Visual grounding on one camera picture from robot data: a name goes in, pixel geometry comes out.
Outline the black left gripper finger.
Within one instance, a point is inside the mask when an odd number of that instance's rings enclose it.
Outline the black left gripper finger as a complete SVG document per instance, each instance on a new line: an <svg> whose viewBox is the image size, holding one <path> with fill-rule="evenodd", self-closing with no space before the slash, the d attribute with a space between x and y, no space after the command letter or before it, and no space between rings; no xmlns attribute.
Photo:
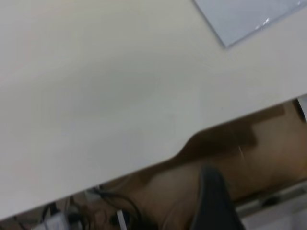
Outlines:
<svg viewBox="0 0 307 230"><path fill-rule="evenodd" d="M192 219L192 230L243 230L235 206L221 173L213 167L203 166L197 208Z"/></svg>

